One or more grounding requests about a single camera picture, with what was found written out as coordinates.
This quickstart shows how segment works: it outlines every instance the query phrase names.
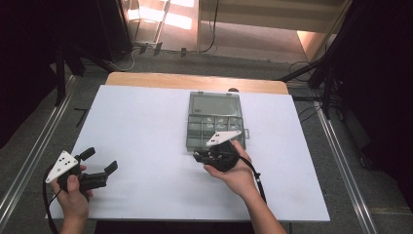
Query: person's right hand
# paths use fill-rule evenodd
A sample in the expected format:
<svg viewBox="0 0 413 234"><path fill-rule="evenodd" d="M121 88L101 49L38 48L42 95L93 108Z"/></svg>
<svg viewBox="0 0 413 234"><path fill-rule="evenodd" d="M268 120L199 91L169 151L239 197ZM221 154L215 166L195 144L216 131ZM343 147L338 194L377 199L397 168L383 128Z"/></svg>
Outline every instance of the person's right hand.
<svg viewBox="0 0 413 234"><path fill-rule="evenodd" d="M233 140L232 144L242 157L251 162L243 146L237 140ZM243 162L243 160L239 160L236 166L226 173L219 172L211 165L204 165L204 169L209 172L211 176L223 180L234 193L242 198L250 192L257 192L252 176L252 169Z"/></svg>

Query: black cord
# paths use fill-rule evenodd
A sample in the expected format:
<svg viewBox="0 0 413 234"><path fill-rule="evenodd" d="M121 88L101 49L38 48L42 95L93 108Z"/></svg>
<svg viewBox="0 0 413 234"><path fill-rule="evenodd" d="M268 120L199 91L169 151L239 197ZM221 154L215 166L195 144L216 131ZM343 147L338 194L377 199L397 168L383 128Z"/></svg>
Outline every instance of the black cord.
<svg viewBox="0 0 413 234"><path fill-rule="evenodd" d="M60 194L61 190L62 190L62 189L60 188L60 190L58 191L58 193L57 193L57 194L52 198L52 200L49 202L48 208L50 208L52 202L55 200L55 198L58 196L58 194Z"/></svg>
<svg viewBox="0 0 413 234"><path fill-rule="evenodd" d="M215 27L216 27L216 18L218 16L218 5L219 5L219 0L216 0L216 6L215 6L215 16L213 18L213 26L212 26L212 42L210 43L209 47L206 50L203 51L187 51L185 52L186 54L189 53L197 53L197 54L202 54L202 53L206 53L210 50L210 48L212 48L212 46L215 44ZM173 50L161 50L162 52L166 52L166 53L171 53L171 54L181 54L181 51L173 51Z"/></svg>
<svg viewBox="0 0 413 234"><path fill-rule="evenodd" d="M316 110L313 114L311 114L311 115L308 116L307 118L301 120L301 121L300 121L300 124L302 124L304 121L310 119L310 118L311 118L313 115L315 115L320 109L321 109L321 107L317 108L317 110Z"/></svg>
<svg viewBox="0 0 413 234"><path fill-rule="evenodd" d="M316 108L317 106L311 106L311 107L308 107L308 108L305 108L303 111L301 111L299 114L298 114L298 117L300 117L304 112L306 112L307 110L309 110L309 109L313 109L313 108Z"/></svg>
<svg viewBox="0 0 413 234"><path fill-rule="evenodd" d="M226 154L226 155L236 156L239 159L243 160L243 162L245 162L252 169L252 172L253 172L254 177L255 177L255 181L257 182L257 185L258 185L258 190L259 190L259 193L261 195L261 198L262 198L262 200L264 200L265 203L267 203L267 199L265 198L265 193L264 193L264 187L262 186L261 179L259 178L261 176L261 174L258 173L255 170L254 166L252 166L252 164L248 160L246 160L245 157L243 157L239 154L234 154L234 153L229 153L229 152L219 152L219 154Z"/></svg>
<svg viewBox="0 0 413 234"><path fill-rule="evenodd" d="M47 191L46 191L46 187L47 187L46 178L48 177L49 172L53 168L54 165L55 164L52 164L46 169L45 175L43 176L43 184L42 185L43 185L43 202L45 204L46 213L48 215L49 226L50 226L50 228L51 228L51 230L54 234L58 234L58 231L57 231L55 222L52 219L52 214L51 214L51 210L50 210L50 204L52 203L53 200L49 203L48 194L47 194Z"/></svg>
<svg viewBox="0 0 413 234"><path fill-rule="evenodd" d="M292 96L294 101L322 101L322 97L299 97Z"/></svg>
<svg viewBox="0 0 413 234"><path fill-rule="evenodd" d="M292 65L289 66L288 74L291 74L291 67L295 64L298 64L298 63L309 63L309 62L307 62L307 61L296 61L296 62L294 62ZM297 81L300 81L300 82L308 82L308 80L300 80L300 79L298 79L298 77L295 77L294 79L296 79Z"/></svg>

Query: wooden tabletop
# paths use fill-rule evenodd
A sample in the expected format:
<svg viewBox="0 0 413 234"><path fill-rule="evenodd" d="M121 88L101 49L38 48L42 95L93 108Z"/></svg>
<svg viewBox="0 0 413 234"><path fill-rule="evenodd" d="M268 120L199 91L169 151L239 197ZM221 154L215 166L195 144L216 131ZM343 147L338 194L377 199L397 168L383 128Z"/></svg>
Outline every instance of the wooden tabletop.
<svg viewBox="0 0 413 234"><path fill-rule="evenodd" d="M112 72L107 78L106 85L220 92L227 92L229 89L235 88L243 93L288 95L286 84L281 81L166 73Z"/></svg>

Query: gray plastic container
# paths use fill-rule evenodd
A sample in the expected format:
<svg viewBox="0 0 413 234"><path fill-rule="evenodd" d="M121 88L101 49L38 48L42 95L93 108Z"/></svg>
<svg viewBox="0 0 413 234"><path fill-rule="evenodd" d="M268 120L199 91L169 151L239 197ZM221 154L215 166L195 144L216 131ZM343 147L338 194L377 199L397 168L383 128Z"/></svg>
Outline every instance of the gray plastic container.
<svg viewBox="0 0 413 234"><path fill-rule="evenodd" d="M215 132L240 130L234 137L245 148L244 121L240 96L191 92L188 111L186 148L209 149L207 141Z"/></svg>

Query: white board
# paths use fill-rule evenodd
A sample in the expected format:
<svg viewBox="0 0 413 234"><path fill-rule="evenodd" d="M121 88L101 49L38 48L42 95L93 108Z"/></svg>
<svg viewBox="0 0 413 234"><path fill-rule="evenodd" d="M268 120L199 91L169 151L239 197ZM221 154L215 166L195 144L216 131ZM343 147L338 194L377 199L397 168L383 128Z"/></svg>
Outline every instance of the white board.
<svg viewBox="0 0 413 234"><path fill-rule="evenodd" d="M249 220L244 202L211 177L185 146L190 90L101 86L72 155L99 173L117 160L107 186L94 191L90 218ZM329 221L291 96L239 93L252 158L279 220ZM53 217L62 217L57 202Z"/></svg>

